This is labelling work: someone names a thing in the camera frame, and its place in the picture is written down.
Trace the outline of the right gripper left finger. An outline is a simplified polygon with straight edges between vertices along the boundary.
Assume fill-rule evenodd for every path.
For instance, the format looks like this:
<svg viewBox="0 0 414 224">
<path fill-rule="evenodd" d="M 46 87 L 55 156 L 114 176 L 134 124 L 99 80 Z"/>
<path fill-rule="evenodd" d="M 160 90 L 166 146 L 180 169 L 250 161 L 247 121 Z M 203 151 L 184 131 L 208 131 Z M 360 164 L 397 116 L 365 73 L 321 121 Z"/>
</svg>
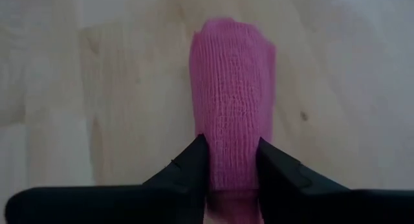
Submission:
<svg viewBox="0 0 414 224">
<path fill-rule="evenodd" d="M 202 223 L 209 187 L 204 135 L 141 185 L 36 187 L 13 195 L 7 223 Z"/>
</svg>

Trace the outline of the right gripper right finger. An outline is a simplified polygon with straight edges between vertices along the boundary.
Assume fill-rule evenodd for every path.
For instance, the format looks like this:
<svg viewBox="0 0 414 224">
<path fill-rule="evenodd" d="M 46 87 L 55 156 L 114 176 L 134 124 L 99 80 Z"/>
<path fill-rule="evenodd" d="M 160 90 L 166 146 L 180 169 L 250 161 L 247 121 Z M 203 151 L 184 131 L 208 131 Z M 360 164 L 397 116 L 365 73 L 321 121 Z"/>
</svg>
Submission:
<svg viewBox="0 0 414 224">
<path fill-rule="evenodd" d="M 413 191 L 350 189 L 264 139 L 257 148 L 265 223 L 412 223 Z"/>
</svg>

